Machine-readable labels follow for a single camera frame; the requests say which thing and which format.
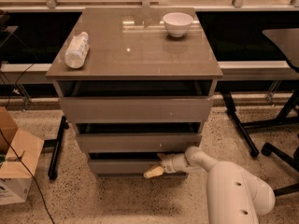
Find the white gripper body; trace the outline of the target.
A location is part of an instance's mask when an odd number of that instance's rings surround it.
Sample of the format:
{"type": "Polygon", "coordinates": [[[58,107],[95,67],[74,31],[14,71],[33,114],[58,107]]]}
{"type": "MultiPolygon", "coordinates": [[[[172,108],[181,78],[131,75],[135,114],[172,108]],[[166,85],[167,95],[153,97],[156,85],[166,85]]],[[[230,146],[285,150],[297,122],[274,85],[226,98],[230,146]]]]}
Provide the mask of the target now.
{"type": "Polygon", "coordinates": [[[161,160],[164,171],[168,174],[185,172],[189,163],[183,153],[166,155],[161,160]]]}

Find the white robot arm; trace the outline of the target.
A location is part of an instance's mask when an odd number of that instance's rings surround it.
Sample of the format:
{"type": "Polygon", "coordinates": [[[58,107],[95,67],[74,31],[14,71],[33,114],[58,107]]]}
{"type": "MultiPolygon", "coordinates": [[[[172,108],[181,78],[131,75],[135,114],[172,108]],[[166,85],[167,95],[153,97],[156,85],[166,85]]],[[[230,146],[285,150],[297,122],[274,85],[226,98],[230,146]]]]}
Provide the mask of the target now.
{"type": "Polygon", "coordinates": [[[206,196],[209,224],[259,224],[258,216],[270,213],[276,202],[272,188],[262,179],[231,161],[217,161],[200,147],[184,153],[159,154],[158,165],[143,176],[207,172],[206,196]]]}

